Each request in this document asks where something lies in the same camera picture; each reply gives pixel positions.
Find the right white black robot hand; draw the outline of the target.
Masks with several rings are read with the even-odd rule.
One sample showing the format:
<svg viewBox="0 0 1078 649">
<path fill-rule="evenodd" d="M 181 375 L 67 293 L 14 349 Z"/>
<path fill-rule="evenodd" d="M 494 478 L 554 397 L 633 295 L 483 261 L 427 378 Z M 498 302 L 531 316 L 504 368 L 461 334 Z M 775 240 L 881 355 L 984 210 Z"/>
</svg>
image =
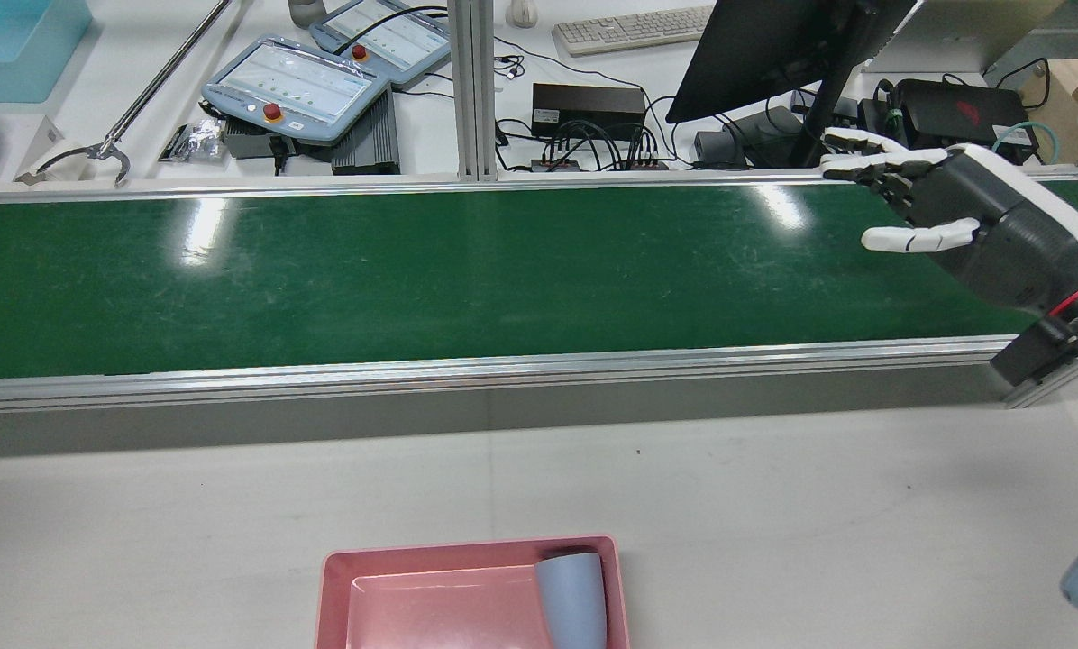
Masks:
<svg viewBox="0 0 1078 649">
<path fill-rule="evenodd" d="M 901 226 L 863 248 L 930 256 L 990 305 L 1078 317 L 1078 210 L 982 144 L 913 149 L 862 129 L 823 132 L 823 177 L 868 187 Z"/>
</svg>

